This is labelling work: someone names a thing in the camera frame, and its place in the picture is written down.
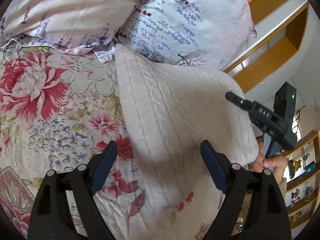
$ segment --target bed sheet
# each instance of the bed sheet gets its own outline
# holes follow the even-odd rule
[[[46,172],[71,171],[88,163],[110,140],[117,143],[118,156],[94,199],[115,238],[204,237],[223,199],[210,176],[161,214],[153,214],[152,205],[146,204],[114,62],[103,64],[93,53],[74,56],[12,43],[0,50],[0,77],[0,204],[25,237]],[[85,235],[70,192],[68,200],[76,229]],[[146,227],[146,219],[154,221],[154,228]]]

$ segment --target human hand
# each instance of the human hand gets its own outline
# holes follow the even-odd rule
[[[264,168],[275,168],[273,171],[273,176],[275,177],[277,183],[280,183],[283,178],[284,169],[287,167],[287,158],[281,155],[274,156],[271,158],[266,158],[263,156],[264,146],[262,141],[259,142],[259,153],[255,161],[252,163],[249,171],[262,172]]]

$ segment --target bed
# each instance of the bed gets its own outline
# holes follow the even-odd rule
[[[250,9],[246,0],[211,0],[212,14],[208,1],[11,2],[0,21],[0,203],[23,236],[46,172],[71,171],[114,140],[118,157],[95,201],[115,238],[203,238],[223,196],[206,175],[170,205],[148,201],[154,191],[124,121],[115,53],[121,43],[151,61],[224,68],[253,30]],[[68,200],[86,235],[70,192]]]

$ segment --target white knitted pillow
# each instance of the white knitted pillow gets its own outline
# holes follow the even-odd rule
[[[244,94],[225,73],[154,63],[121,44],[116,68],[122,111],[153,209],[176,205],[208,176],[199,150],[205,139],[232,163],[255,160],[258,144],[249,115],[225,99],[228,91]]]

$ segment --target window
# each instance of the window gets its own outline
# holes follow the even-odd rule
[[[292,122],[292,132],[294,132],[297,135],[297,139],[300,140],[302,138],[301,129],[299,125],[299,119],[300,119],[300,110],[296,111],[293,116],[293,122]]]

